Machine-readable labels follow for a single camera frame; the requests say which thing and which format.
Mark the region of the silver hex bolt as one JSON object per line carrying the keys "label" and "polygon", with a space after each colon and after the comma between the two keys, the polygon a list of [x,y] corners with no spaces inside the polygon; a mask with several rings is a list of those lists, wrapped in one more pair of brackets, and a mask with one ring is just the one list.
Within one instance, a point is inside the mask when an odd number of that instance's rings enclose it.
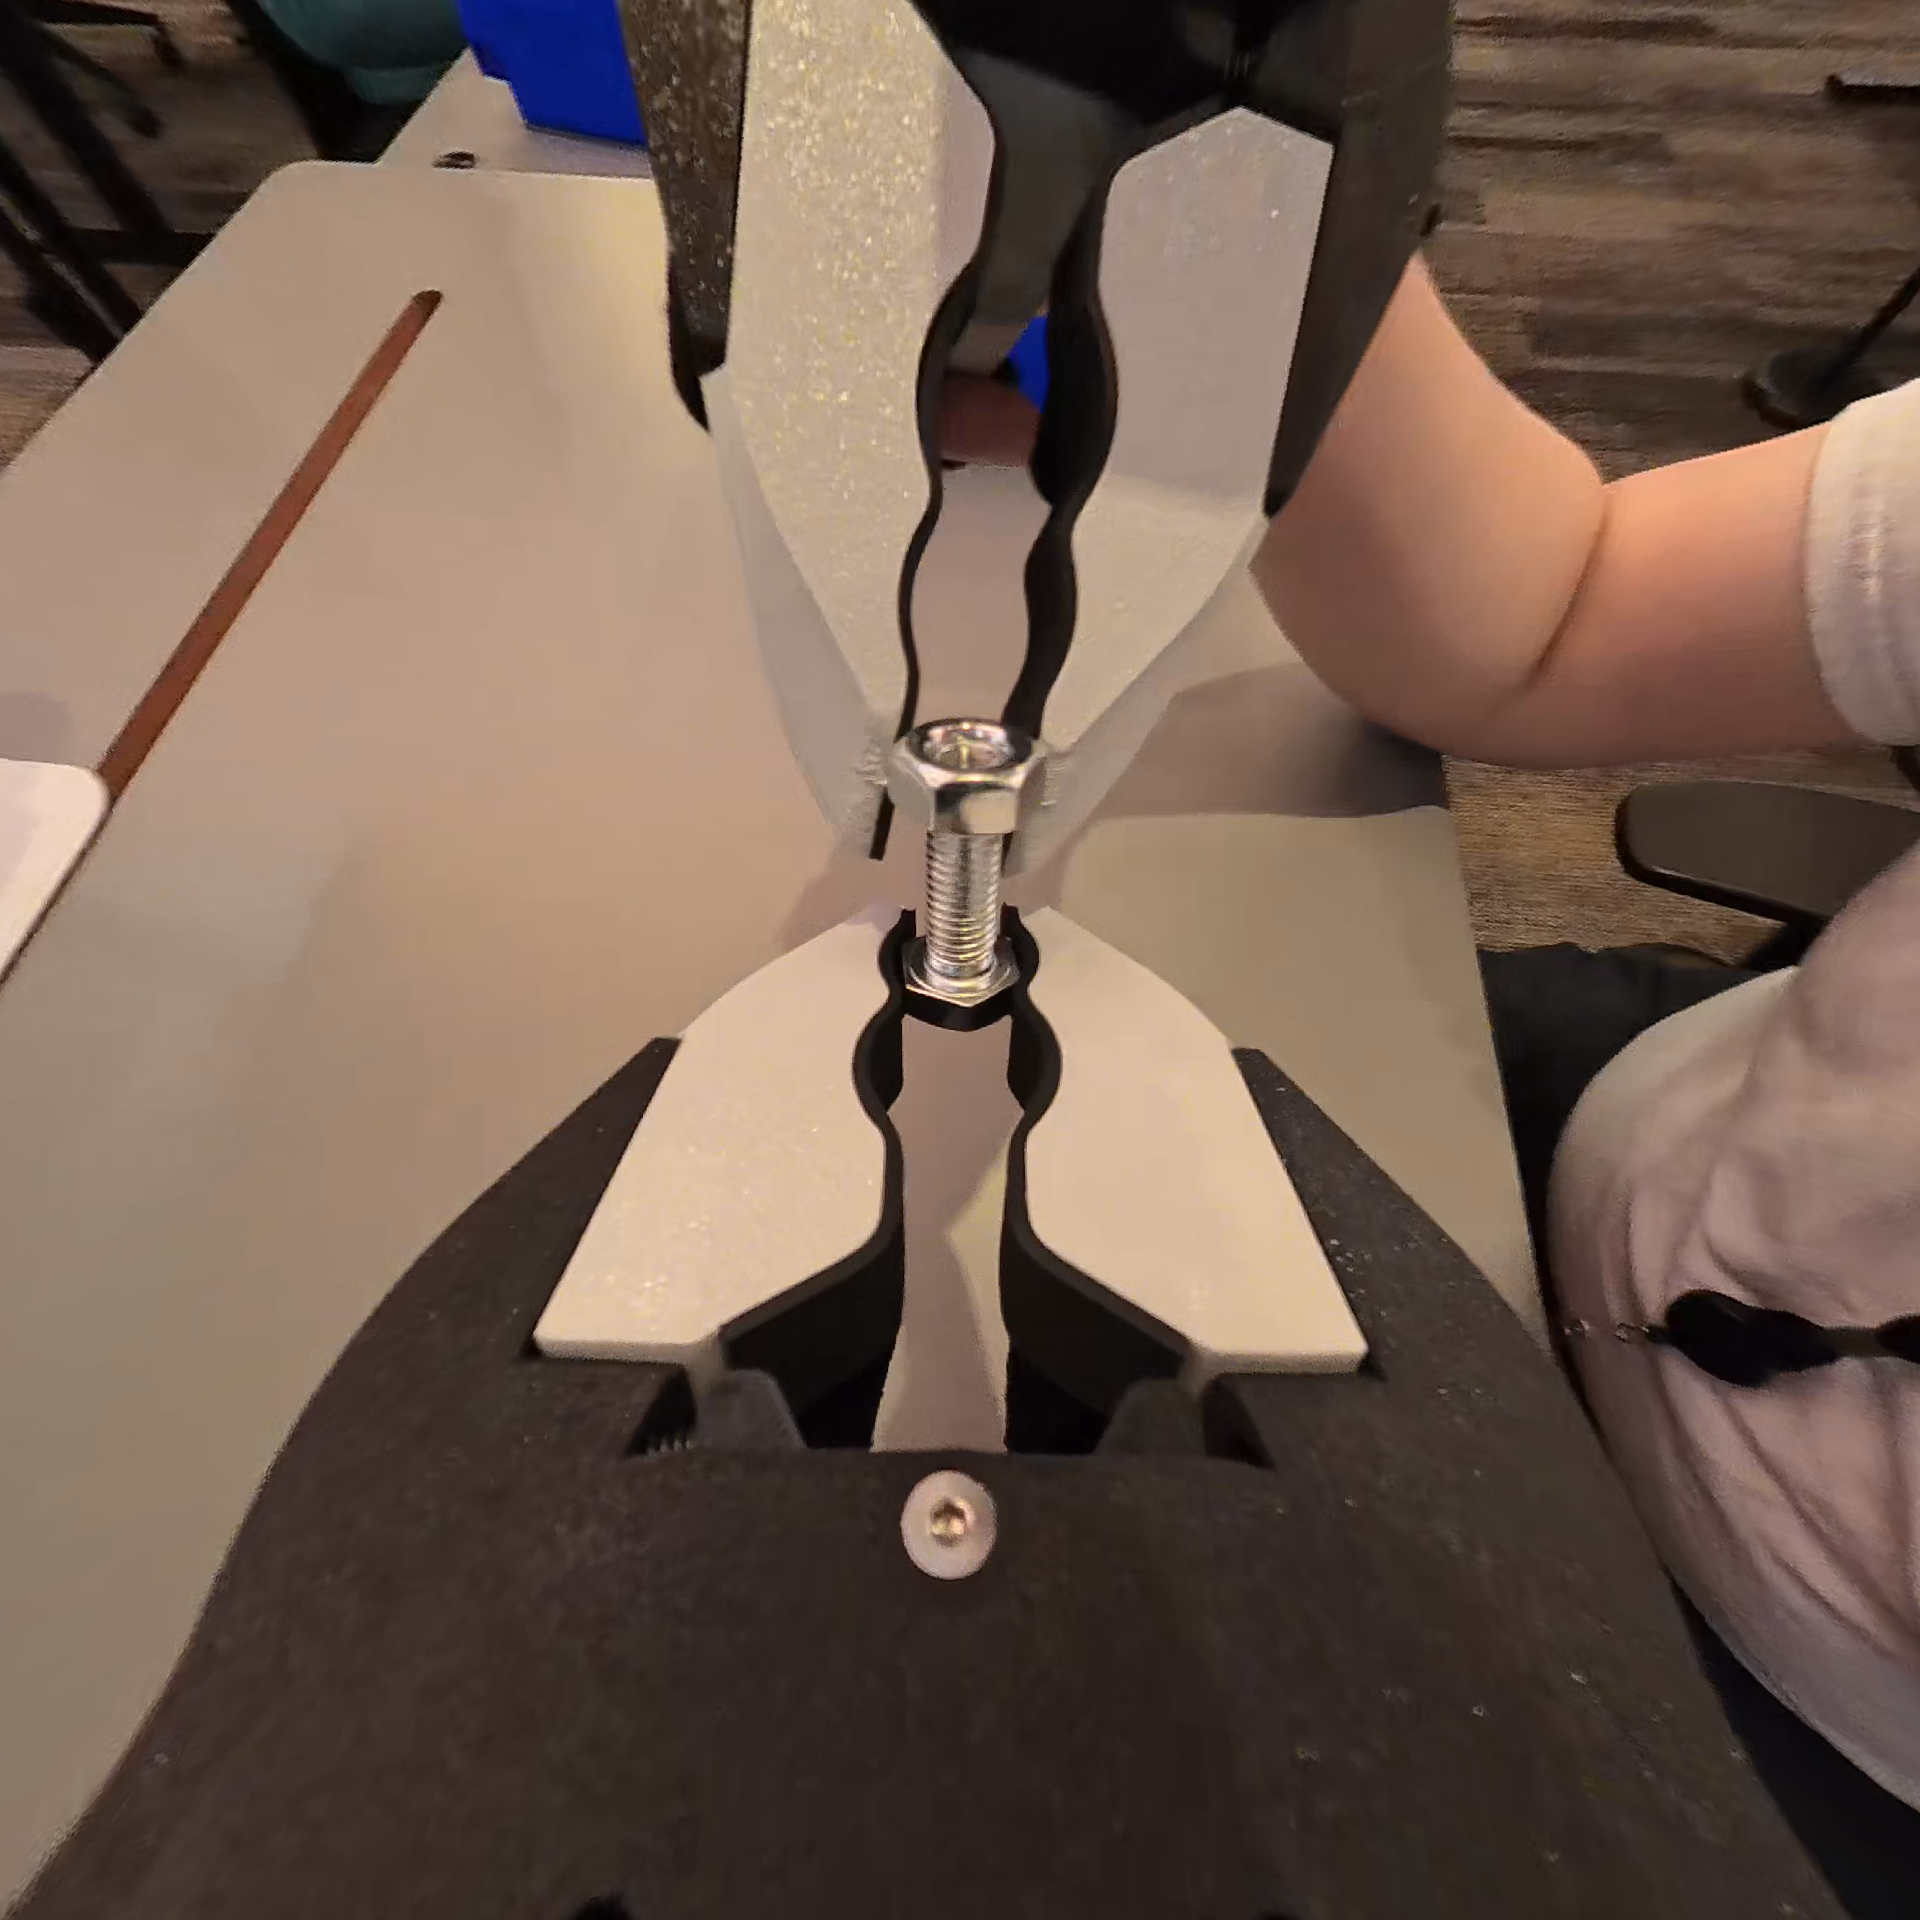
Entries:
{"label": "silver hex bolt", "polygon": [[923,893],[896,956],[911,1017],[977,1034],[1014,1013],[1031,943],[1004,903],[1001,869],[999,835],[927,831]]}

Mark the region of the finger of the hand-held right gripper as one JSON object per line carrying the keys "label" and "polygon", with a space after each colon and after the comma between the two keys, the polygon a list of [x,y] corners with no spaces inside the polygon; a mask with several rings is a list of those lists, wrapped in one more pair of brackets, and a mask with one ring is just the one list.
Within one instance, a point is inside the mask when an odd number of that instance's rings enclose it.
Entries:
{"label": "finger of the hand-held right gripper", "polygon": [[940,512],[929,340],[992,203],[992,120],[921,11],[753,7],[727,356],[706,378],[755,639],[832,832],[884,847]]}
{"label": "finger of the hand-held right gripper", "polygon": [[1331,165],[1326,140],[1233,107],[1119,170],[1096,267],[1113,427],[1072,523],[1035,828],[1082,826],[1139,757],[1266,528]]}

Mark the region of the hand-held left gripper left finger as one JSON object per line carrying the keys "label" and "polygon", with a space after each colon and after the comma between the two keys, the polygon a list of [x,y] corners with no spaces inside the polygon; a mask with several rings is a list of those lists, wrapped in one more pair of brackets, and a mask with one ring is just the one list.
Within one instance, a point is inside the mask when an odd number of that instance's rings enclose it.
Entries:
{"label": "hand-held left gripper left finger", "polygon": [[738,980],[673,1049],[550,1296],[550,1360],[762,1371],[815,1447],[874,1442],[905,1300],[905,917]]}

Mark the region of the white board stand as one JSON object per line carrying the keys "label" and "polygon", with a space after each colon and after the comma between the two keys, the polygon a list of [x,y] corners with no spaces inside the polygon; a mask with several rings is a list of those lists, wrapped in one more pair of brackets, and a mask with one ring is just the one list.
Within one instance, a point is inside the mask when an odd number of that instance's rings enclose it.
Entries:
{"label": "white board stand", "polygon": [[3,977],[106,823],[108,784],[92,771],[3,759]]}

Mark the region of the black desk chair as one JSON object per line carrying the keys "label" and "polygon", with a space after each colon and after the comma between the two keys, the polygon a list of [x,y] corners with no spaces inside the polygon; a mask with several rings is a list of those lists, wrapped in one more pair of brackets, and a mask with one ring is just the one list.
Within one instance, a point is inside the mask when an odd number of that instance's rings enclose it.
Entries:
{"label": "black desk chair", "polygon": [[1633,881],[1806,936],[1915,843],[1915,808],[1804,784],[1657,781],[1616,808]]}

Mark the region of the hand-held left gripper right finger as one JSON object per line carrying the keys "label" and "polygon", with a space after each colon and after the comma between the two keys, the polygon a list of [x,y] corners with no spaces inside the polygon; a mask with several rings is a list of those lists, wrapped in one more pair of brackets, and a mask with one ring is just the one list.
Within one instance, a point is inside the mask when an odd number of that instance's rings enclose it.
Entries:
{"label": "hand-held left gripper right finger", "polygon": [[1356,1375],[1367,1338],[1218,1027],[1066,917],[1008,933],[1007,1445],[1096,1450],[1139,1385]]}

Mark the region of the silver hex nut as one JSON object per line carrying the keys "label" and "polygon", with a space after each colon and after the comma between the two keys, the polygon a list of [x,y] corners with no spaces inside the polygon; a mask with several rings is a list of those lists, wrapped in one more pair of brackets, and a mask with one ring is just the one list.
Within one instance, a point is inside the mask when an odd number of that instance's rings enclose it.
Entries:
{"label": "silver hex nut", "polygon": [[1050,751],[990,717],[942,717],[904,733],[888,759],[888,799],[927,835],[1007,840],[1038,812]]}

